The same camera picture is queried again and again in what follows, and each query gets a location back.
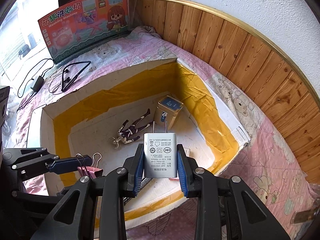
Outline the brown wooden object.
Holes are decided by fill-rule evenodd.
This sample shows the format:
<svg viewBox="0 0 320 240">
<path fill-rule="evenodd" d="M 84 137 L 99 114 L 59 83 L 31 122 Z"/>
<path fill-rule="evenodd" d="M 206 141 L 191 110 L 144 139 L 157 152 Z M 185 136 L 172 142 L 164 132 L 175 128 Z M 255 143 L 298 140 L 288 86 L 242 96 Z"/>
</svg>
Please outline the brown wooden object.
<svg viewBox="0 0 320 240">
<path fill-rule="evenodd" d="M 295 212 L 290 220 L 291 224 L 300 224 L 313 221 L 319 214 L 319 207 L 314 207 L 312 209 Z"/>
</svg>

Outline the black action figure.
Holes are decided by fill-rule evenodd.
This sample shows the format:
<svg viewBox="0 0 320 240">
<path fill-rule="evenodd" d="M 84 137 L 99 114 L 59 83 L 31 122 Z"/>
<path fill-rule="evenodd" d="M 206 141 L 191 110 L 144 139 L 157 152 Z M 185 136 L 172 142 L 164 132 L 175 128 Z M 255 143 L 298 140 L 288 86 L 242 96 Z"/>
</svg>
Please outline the black action figure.
<svg viewBox="0 0 320 240">
<path fill-rule="evenodd" d="M 140 136 L 138 133 L 144 131 L 145 129 L 149 128 L 152 125 L 152 122 L 148 122 L 146 125 L 142 127 L 137 127 L 138 123 L 145 119 L 149 114 L 151 113 L 150 109 L 146 111 L 146 113 L 135 120 L 128 128 L 125 128 L 127 123 L 129 122 L 128 120 L 125 120 L 125 122 L 122 124 L 120 129 L 117 131 L 117 137 L 111 137 L 110 140 L 112 141 L 112 144 L 114 144 L 115 149 L 117 149 L 120 145 L 122 144 L 129 144 L 132 142 L 137 141 Z"/>
</svg>

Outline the wooden wall panelling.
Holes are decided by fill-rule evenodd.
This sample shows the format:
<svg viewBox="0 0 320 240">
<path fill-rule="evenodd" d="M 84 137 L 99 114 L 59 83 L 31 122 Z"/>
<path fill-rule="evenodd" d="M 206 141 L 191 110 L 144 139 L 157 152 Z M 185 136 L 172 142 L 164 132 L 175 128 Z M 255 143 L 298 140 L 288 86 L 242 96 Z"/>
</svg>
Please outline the wooden wall panelling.
<svg viewBox="0 0 320 240">
<path fill-rule="evenodd" d="M 227 77 L 266 114 L 310 183 L 319 183 L 319 96 L 275 44 L 224 12 L 185 0 L 137 0 L 144 25 Z"/>
</svg>

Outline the pink washing machine toy box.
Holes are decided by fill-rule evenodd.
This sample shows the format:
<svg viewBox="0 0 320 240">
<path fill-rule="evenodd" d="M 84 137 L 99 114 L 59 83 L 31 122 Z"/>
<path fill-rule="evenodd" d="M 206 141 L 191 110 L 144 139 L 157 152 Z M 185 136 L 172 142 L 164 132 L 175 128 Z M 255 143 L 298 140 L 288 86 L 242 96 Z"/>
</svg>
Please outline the pink washing machine toy box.
<svg viewBox="0 0 320 240">
<path fill-rule="evenodd" d="M 129 30 L 129 0 L 75 0 L 38 20 L 52 60 L 75 53 Z"/>
</svg>

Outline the pink binder clip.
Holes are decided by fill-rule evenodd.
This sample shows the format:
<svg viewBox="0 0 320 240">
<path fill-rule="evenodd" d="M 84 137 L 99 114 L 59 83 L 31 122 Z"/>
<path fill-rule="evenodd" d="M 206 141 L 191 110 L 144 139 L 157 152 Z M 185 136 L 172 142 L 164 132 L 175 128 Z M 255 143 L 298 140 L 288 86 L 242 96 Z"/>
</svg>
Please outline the pink binder clip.
<svg viewBox="0 0 320 240">
<path fill-rule="evenodd" d="M 99 178 L 103 175 L 103 169 L 99 168 L 99 162 L 102 159 L 102 155 L 99 152 L 95 152 L 92 155 L 92 164 L 90 166 L 86 165 L 86 160 L 83 155 L 77 153 L 75 155 L 79 162 L 78 172 L 80 176 L 88 176 L 91 179 Z"/>
</svg>

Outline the gold tin box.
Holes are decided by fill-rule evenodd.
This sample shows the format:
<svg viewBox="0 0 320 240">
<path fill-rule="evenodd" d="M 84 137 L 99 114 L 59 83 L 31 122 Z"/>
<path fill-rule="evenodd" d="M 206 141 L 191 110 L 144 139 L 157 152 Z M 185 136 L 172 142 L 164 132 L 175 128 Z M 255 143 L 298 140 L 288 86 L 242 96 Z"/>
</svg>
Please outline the gold tin box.
<svg viewBox="0 0 320 240">
<path fill-rule="evenodd" d="M 158 126 L 167 125 L 167 129 L 171 129 L 182 108 L 182 102 L 167 95 L 157 102 L 153 120 Z"/>
</svg>

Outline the white USB wall charger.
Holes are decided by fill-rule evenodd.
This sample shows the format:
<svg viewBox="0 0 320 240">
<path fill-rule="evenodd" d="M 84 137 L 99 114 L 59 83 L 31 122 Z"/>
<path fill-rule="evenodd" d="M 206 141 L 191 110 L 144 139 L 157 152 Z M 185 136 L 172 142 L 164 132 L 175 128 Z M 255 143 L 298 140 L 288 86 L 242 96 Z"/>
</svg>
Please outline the white USB wall charger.
<svg viewBox="0 0 320 240">
<path fill-rule="evenodd" d="M 144 177 L 177 177 L 176 134 L 156 132 L 156 123 L 152 122 L 152 132 L 144 134 Z"/>
</svg>

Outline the white cardboard box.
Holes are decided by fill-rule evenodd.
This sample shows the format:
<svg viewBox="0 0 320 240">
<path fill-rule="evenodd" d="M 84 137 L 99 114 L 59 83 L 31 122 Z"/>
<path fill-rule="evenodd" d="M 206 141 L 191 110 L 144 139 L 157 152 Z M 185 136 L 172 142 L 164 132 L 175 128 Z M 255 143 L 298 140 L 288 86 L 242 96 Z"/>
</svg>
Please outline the white cardboard box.
<svg viewBox="0 0 320 240">
<path fill-rule="evenodd" d="M 169 131 L 200 167 L 219 174 L 250 138 L 222 97 L 225 81 L 202 61 L 155 60 L 108 70 L 42 110 L 40 142 L 62 158 L 100 153 L 105 173 L 134 155 L 144 133 L 114 145 L 134 121 L 144 132 Z"/>
</svg>

